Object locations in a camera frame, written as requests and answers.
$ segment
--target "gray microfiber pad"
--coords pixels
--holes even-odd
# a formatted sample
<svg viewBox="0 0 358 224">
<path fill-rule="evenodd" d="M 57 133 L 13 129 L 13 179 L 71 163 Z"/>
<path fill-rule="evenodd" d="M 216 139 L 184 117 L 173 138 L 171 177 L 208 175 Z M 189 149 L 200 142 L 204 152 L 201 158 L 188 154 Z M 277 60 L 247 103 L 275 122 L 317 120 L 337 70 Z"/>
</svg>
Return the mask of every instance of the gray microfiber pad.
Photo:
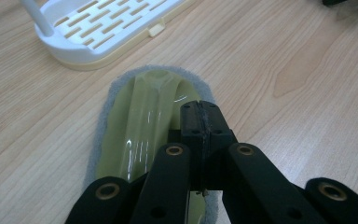
<svg viewBox="0 0 358 224">
<path fill-rule="evenodd" d="M 102 112 L 100 114 L 98 124 L 97 124 L 97 130 L 94 137 L 94 143 L 93 143 L 93 150 L 90 153 L 89 156 L 89 165 L 87 169 L 87 174 L 85 178 L 85 186 L 84 189 L 95 180 L 95 169 L 96 164 L 101 156 L 101 148 L 102 148 L 102 141 L 103 141 L 103 134 L 106 130 L 107 125 L 107 117 L 110 109 L 112 108 L 115 98 L 118 94 L 118 92 L 121 90 L 123 86 L 127 84 L 127 82 L 135 77 L 138 74 L 141 74 L 143 72 L 149 71 L 149 70 L 168 70 L 171 72 L 174 72 L 175 74 L 178 74 L 188 81 L 190 81 L 198 94 L 200 95 L 201 99 L 203 101 L 208 101 L 211 103 L 214 103 L 214 98 L 211 92 L 211 89 L 209 88 L 208 84 L 203 82 L 199 77 L 196 75 L 186 71 L 183 68 L 179 67 L 172 67 L 172 66 L 159 66 L 159 65 L 146 65 L 144 67 L 140 67 L 134 70 L 131 70 L 127 73 L 125 73 L 123 76 L 119 77 L 118 80 L 114 81 L 112 83 L 112 86 L 110 87 L 110 90 L 107 95 L 107 99 L 105 104 L 103 105 Z M 209 195 L 205 197 L 206 201 L 206 215 L 205 220 L 203 223 L 215 223 L 217 220 L 217 213 L 218 213 L 218 203 L 217 203 L 217 197 L 218 192 L 217 191 L 209 191 Z"/>
</svg>

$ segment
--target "white plastic tray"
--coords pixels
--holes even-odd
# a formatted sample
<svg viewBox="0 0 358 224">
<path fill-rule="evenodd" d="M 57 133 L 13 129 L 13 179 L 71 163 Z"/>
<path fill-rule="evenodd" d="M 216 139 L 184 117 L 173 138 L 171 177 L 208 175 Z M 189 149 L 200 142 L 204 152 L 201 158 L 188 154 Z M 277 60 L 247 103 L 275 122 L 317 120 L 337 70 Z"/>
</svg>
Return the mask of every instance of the white plastic tray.
<svg viewBox="0 0 358 224">
<path fill-rule="evenodd" d="M 195 0 L 50 0 L 41 8 L 34 0 L 21 2 L 55 58 L 71 68 L 91 70 L 160 33 Z"/>
</svg>

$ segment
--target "wood grain surface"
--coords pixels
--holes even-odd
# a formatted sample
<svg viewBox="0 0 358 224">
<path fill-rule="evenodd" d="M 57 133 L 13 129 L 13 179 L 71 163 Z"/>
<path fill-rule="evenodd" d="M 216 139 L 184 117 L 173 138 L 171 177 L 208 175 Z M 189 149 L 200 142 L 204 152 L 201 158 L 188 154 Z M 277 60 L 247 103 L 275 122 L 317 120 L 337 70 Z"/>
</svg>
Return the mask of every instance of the wood grain surface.
<svg viewBox="0 0 358 224">
<path fill-rule="evenodd" d="M 358 192 L 351 5 L 198 0 L 117 61 L 78 72 L 50 56 L 18 1 L 0 0 L 0 223 L 65 221 L 112 81 L 145 64 L 199 75 L 238 139 L 260 147 L 293 183 L 325 176 Z"/>
</svg>

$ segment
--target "light wood tabletop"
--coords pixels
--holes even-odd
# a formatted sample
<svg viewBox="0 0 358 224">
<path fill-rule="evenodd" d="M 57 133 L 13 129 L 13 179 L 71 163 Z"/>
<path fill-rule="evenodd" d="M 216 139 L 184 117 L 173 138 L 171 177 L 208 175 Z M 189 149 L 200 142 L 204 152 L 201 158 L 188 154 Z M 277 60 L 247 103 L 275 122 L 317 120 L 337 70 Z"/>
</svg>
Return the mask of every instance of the light wood tabletop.
<svg viewBox="0 0 358 224">
<path fill-rule="evenodd" d="M 197 0 L 158 36 L 79 72 L 49 54 L 19 1 L 0 0 L 0 223 L 65 221 L 111 83 L 145 64 L 200 76 L 238 140 L 291 182 L 325 176 L 358 193 L 357 7 Z"/>
</svg>

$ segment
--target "white plastic handle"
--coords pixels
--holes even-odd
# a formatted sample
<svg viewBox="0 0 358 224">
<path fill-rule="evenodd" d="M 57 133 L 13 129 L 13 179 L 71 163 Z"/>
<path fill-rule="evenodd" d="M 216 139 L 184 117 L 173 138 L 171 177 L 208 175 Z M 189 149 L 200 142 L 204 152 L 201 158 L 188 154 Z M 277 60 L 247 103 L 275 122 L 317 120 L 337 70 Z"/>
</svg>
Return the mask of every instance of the white plastic handle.
<svg viewBox="0 0 358 224">
<path fill-rule="evenodd" d="M 43 16 L 42 12 L 40 12 L 39 6 L 34 0 L 20 0 L 22 5 L 25 7 L 27 12 L 30 14 L 34 22 L 37 24 L 39 29 L 45 36 L 52 36 L 54 34 L 54 30 L 51 25 L 48 23 L 46 18 Z"/>
</svg>

